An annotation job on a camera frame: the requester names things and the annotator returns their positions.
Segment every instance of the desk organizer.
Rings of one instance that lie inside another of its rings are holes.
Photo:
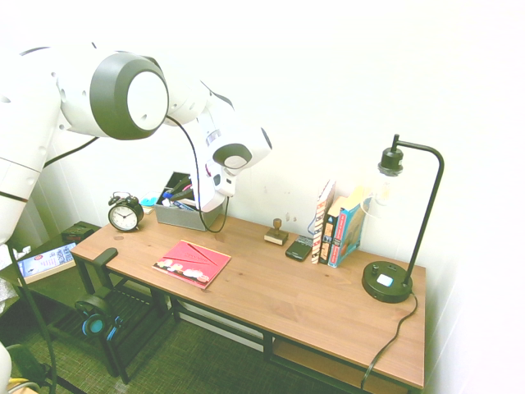
[[[196,209],[194,211],[187,211],[182,208],[177,207],[165,207],[162,205],[164,198],[162,194],[175,187],[175,185],[183,179],[188,174],[173,172],[170,180],[167,182],[164,190],[159,196],[157,203],[155,204],[155,213],[157,214],[157,221],[159,223],[171,224],[173,226],[193,228],[194,230],[206,231],[203,223],[199,217],[199,211]],[[222,205],[218,206],[211,212],[203,212],[203,220],[206,223],[206,226],[210,227],[215,219],[222,213]]]

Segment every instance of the clock face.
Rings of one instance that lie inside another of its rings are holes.
[[[137,214],[125,205],[117,205],[110,209],[109,222],[121,231],[131,231],[139,224]]]

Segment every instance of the black alarm clock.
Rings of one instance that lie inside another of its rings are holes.
[[[144,210],[139,199],[129,193],[115,192],[109,200],[109,222],[117,230],[123,232],[133,231],[144,217]]]

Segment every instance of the black phone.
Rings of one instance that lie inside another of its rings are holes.
[[[313,239],[307,236],[298,236],[292,245],[286,250],[286,257],[293,260],[304,261],[312,251]]]

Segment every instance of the red notebook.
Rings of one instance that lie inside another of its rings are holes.
[[[231,257],[188,241],[179,241],[153,268],[205,289]]]

